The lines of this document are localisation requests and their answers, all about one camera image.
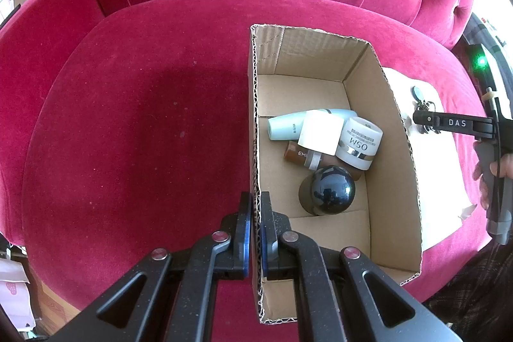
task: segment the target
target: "brown bottle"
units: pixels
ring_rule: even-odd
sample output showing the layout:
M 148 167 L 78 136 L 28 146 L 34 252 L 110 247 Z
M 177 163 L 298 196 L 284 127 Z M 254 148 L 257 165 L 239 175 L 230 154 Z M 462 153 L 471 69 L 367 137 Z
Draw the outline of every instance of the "brown bottle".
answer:
M 298 165 L 303 165 L 309 170 L 317 170 L 322 167 L 334 165 L 336 167 L 342 167 L 346 169 L 354 181 L 357 181 L 361 175 L 362 170 L 354 168 L 352 165 L 346 164 L 344 161 L 335 157 L 334 155 L 323 154 L 318 151 L 309 150 L 300 146 L 297 142 L 289 141 L 287 149 L 283 157 Z

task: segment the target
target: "plaid clothing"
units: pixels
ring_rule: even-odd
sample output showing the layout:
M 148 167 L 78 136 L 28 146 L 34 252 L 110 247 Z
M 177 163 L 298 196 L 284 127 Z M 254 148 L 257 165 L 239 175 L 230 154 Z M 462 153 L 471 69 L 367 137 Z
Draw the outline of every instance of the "plaid clothing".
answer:
M 490 242 L 424 305 L 464 342 L 513 340 L 513 241 Z

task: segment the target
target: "velvet seat cushion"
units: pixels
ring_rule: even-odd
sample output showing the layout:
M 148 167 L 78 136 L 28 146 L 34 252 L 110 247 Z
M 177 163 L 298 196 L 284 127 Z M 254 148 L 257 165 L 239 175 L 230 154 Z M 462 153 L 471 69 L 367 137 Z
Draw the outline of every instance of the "velvet seat cushion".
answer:
M 79 44 L 53 84 L 24 176 L 31 264 L 76 307 L 85 307 L 153 248 L 191 246 L 237 210 L 240 192 L 249 190 L 247 55 L 253 23 L 363 38 L 384 66 L 430 82 L 445 111 L 483 115 L 450 51 L 354 6 L 328 0 L 154 0 L 113 13 Z M 455 135 L 455 141 L 466 190 L 477 203 L 473 139 Z M 407 287 L 413 295 L 435 293 L 476 253 L 486 241 L 484 220 L 476 209 L 462 228 L 424 253 L 422 275 Z M 262 332 L 286 333 L 294 326 L 251 332 L 257 322 L 249 281 L 223 283 L 219 295 L 221 336 L 215 340 L 236 340 L 241 332 L 246 340 L 262 340 Z

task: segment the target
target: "black sphere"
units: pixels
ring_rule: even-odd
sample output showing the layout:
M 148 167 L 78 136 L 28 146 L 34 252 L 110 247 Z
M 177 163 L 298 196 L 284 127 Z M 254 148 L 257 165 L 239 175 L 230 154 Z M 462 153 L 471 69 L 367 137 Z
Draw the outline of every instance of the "black sphere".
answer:
M 355 190 L 355 181 L 348 171 L 330 165 L 303 180 L 299 202 L 312 215 L 335 215 L 351 205 Z

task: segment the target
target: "silver band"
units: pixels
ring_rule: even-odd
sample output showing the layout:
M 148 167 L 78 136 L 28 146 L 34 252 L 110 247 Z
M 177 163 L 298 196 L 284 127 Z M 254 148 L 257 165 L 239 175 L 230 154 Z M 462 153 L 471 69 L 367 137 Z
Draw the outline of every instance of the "silver band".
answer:
M 308 167 L 308 169 L 309 170 L 317 170 L 320 162 L 321 162 L 321 153 L 314 151 L 314 153 L 312 154 L 312 160 L 310 161 L 310 167 Z
M 367 154 L 364 154 L 364 153 L 361 153 L 357 150 L 355 150 L 354 148 L 350 147 L 349 145 L 345 144 L 341 139 L 339 139 L 339 147 L 337 149 L 338 150 L 342 150 L 352 156 L 355 156 L 356 158 L 359 158 L 361 160 L 365 160 L 365 161 L 372 161 L 374 159 L 374 155 L 367 155 Z

